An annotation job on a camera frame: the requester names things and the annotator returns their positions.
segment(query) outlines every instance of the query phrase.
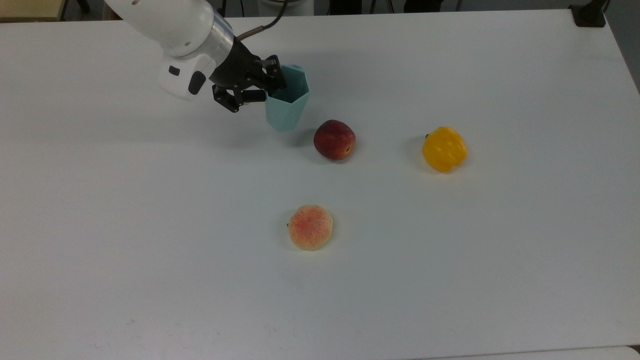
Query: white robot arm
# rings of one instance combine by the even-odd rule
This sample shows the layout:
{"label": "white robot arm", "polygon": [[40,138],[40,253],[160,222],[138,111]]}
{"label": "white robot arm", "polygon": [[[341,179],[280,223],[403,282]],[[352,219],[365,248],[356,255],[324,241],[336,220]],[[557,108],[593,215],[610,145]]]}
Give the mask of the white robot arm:
{"label": "white robot arm", "polygon": [[[286,87],[278,57],[261,60],[249,52],[234,36],[231,25],[205,0],[106,2],[163,48],[158,83],[174,96],[192,100],[210,79],[215,84],[214,100],[237,112],[246,102],[264,101],[265,91],[270,94]],[[262,90],[245,90],[250,86]]]}

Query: cable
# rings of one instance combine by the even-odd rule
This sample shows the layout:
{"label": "cable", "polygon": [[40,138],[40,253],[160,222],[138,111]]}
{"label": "cable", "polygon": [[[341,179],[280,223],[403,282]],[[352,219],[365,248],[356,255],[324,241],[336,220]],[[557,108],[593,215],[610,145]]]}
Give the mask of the cable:
{"label": "cable", "polygon": [[255,29],[251,29],[249,31],[244,32],[243,34],[240,34],[237,39],[238,41],[242,41],[250,36],[253,36],[257,33],[262,33],[264,30],[267,30],[268,28],[273,27],[282,17],[282,15],[284,14],[284,10],[287,8],[287,4],[289,4],[289,0],[284,0],[284,3],[282,3],[282,7],[280,8],[280,12],[278,13],[278,16],[276,16],[276,19],[274,21],[271,21],[269,24],[266,25],[261,25],[258,26]]}
{"label": "cable", "polygon": [[218,10],[222,17],[225,17],[225,13],[227,12],[227,0],[222,0],[222,7]]}
{"label": "cable", "polygon": [[284,0],[284,3],[282,3],[282,7],[280,8],[280,13],[276,17],[276,19],[274,21],[271,21],[270,24],[267,24],[267,25],[263,26],[262,30],[267,30],[271,26],[274,26],[276,24],[276,22],[278,22],[280,20],[280,18],[284,14],[284,10],[287,8],[287,4],[289,4],[289,0]]}

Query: apple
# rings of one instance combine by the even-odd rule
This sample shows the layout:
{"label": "apple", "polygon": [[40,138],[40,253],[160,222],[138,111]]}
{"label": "apple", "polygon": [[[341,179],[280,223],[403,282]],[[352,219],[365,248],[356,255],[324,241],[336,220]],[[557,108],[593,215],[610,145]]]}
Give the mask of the apple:
{"label": "apple", "polygon": [[355,145],[356,134],[347,124],[338,120],[327,120],[314,135],[316,150],[331,160],[345,159]]}
{"label": "apple", "polygon": [[301,206],[287,224],[289,237],[303,250],[317,250],[329,241],[333,219],[329,211],[318,205]]}

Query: hexagonal cup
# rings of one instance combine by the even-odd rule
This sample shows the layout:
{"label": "hexagonal cup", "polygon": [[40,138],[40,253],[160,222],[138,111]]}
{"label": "hexagonal cup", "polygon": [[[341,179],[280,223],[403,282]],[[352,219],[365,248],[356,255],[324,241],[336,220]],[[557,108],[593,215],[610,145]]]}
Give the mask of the hexagonal cup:
{"label": "hexagonal cup", "polygon": [[273,96],[267,95],[264,107],[267,122],[278,132],[291,131],[296,128],[311,94],[307,75],[301,67],[282,65],[281,69],[287,82],[287,88],[274,91]]}

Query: bell pepper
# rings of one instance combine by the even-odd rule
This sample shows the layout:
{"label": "bell pepper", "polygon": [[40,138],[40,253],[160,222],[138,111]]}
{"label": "bell pepper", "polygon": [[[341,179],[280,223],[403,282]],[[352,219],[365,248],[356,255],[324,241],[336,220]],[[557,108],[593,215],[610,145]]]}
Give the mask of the bell pepper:
{"label": "bell pepper", "polygon": [[467,146],[453,127],[439,127],[428,134],[422,155],[439,172],[450,172],[467,157]]}

